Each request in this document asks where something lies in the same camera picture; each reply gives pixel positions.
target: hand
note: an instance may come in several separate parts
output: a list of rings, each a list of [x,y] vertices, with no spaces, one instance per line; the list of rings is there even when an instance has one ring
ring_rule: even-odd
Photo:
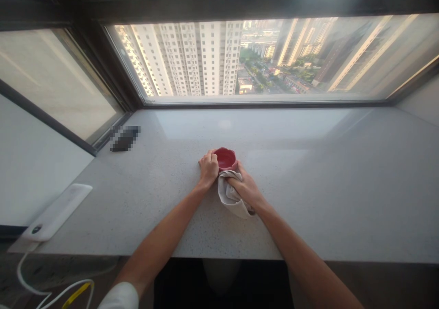
[[[227,182],[229,182],[229,184],[238,191],[243,200],[253,208],[257,208],[261,204],[266,203],[264,196],[257,188],[255,180],[247,173],[239,160],[238,168],[242,175],[242,182],[234,178],[228,178]]]
[[[198,165],[200,165],[201,175],[200,175],[200,185],[210,187],[218,176],[220,171],[218,166],[218,157],[216,154],[212,154],[215,149],[209,150],[209,152],[200,160],[198,160]]]

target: cup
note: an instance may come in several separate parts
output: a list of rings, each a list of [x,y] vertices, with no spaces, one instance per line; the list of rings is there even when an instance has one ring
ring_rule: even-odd
[[[216,149],[214,152],[218,156],[219,171],[236,170],[238,161],[236,159],[235,151],[229,150],[225,147]]]

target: phone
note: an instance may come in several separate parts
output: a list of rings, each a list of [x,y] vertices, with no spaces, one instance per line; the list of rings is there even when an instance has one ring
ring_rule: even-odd
[[[117,140],[111,144],[110,151],[129,151],[139,133],[140,126],[126,126],[122,129]]]

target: rag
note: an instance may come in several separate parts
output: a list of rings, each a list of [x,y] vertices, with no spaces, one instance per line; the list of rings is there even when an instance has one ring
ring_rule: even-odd
[[[242,181],[241,173],[232,170],[222,171],[218,177],[218,194],[223,205],[236,216],[248,219],[255,215],[255,210],[247,204],[239,195],[238,191],[227,182],[227,178]]]

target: countertop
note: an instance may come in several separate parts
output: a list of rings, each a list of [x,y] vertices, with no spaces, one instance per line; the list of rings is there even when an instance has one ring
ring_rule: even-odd
[[[261,192],[324,260],[439,263],[439,129],[396,108],[141,110],[75,183],[93,191],[38,253],[130,255],[193,188],[208,149],[235,150]],[[217,184],[173,256],[281,259],[258,217]],[[19,239],[11,248],[22,252]]]

